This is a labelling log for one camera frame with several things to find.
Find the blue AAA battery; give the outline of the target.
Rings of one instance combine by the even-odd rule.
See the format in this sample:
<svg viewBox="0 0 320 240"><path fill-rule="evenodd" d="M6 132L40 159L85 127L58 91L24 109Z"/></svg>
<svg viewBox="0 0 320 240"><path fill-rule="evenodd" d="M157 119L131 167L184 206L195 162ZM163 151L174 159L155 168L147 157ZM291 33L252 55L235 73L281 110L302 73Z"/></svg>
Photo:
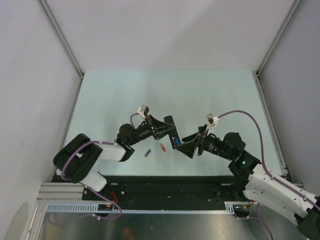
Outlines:
<svg viewBox="0 0 320 240"><path fill-rule="evenodd" d="M180 141L176 136L174 137L174 142L175 142L176 146L178 146L180 144Z"/></svg>

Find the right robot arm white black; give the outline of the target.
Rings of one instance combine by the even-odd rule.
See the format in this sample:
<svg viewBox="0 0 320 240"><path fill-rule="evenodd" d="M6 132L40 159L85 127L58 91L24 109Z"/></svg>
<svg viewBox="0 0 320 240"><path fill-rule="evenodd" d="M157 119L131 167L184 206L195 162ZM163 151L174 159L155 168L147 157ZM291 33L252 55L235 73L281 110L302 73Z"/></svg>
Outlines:
<svg viewBox="0 0 320 240"><path fill-rule="evenodd" d="M170 137L174 148L193 158L208 152L229 160L229 170L235 181L231 196L260 203L278 212L310 240L320 238L320 198L268 170L261 160L245 150L246 144L237 132L227 133L223 139L209 133L206 126L179 140Z"/></svg>

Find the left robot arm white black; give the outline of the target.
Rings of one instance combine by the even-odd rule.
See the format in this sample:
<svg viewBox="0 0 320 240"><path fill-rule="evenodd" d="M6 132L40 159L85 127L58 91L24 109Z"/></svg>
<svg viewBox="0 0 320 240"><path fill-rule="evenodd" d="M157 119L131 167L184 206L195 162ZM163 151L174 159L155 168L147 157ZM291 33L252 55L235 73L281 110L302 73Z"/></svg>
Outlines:
<svg viewBox="0 0 320 240"><path fill-rule="evenodd" d="M121 125L114 142L92 140L80 133L55 155L53 164L63 180L79 183L92 190L98 199L105 200L110 196L111 188L103 175L93 170L96 162L125 162L135 152L132 145L149 137L160 140L175 130L172 121L164 122L146 115L137 127L132 122Z"/></svg>

